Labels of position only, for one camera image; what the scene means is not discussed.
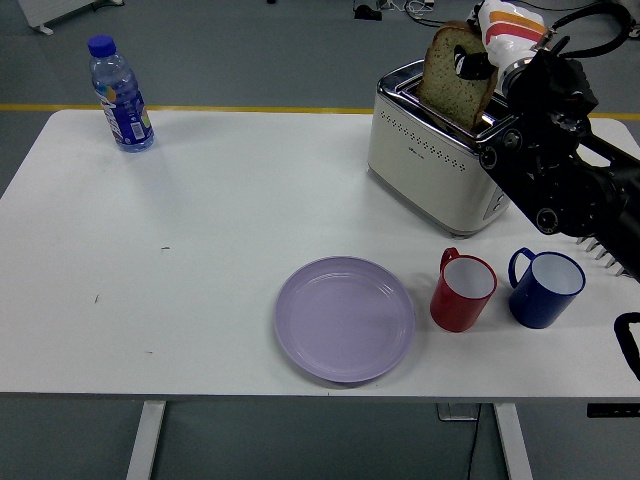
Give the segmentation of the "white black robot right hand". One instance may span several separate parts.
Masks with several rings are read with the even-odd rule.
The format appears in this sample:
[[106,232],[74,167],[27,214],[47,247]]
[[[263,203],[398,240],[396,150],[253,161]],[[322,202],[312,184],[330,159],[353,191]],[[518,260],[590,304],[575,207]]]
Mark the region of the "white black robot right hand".
[[485,80],[493,70],[500,82],[518,72],[535,56],[547,29],[543,18],[505,1],[482,1],[466,19],[480,36],[481,52],[454,47],[454,70],[464,80]]

